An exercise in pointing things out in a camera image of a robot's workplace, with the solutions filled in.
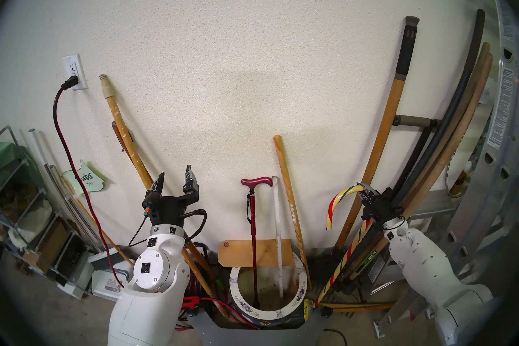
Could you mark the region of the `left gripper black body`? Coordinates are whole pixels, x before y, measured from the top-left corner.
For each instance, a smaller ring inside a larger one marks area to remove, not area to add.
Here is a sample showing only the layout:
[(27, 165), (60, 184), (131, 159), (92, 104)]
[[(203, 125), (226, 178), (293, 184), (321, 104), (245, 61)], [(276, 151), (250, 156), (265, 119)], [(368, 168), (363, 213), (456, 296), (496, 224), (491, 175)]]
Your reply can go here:
[(144, 216), (150, 219), (152, 226), (174, 225), (184, 226), (184, 219), (200, 215), (200, 210), (186, 213), (186, 208), (198, 202), (199, 185), (185, 185), (184, 195), (180, 197), (162, 196), (160, 193), (148, 189), (142, 202)]

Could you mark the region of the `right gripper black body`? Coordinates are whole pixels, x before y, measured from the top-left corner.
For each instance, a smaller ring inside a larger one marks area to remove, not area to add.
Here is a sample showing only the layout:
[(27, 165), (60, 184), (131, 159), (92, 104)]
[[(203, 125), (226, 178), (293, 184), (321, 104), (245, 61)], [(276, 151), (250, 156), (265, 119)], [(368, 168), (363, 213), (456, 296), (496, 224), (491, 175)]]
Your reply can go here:
[(362, 220), (373, 220), (378, 225), (383, 225), (389, 220), (400, 217), (404, 213), (404, 208), (402, 206), (392, 206), (392, 197), (393, 190), (386, 188), (380, 194), (380, 197), (372, 201), (369, 207), (363, 208)]

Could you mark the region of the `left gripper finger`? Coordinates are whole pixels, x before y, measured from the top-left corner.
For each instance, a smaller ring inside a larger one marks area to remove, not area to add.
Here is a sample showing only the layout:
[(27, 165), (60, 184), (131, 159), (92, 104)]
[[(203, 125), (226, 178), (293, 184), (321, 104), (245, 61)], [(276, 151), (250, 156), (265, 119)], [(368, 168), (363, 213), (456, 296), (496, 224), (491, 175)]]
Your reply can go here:
[(153, 182), (148, 190), (148, 195), (162, 197), (163, 185), (165, 179), (165, 172), (159, 174), (158, 178)]
[(198, 193), (199, 192), (199, 185), (197, 183), (197, 180), (193, 173), (191, 165), (186, 166), (183, 192), (184, 193), (193, 193), (193, 192)]

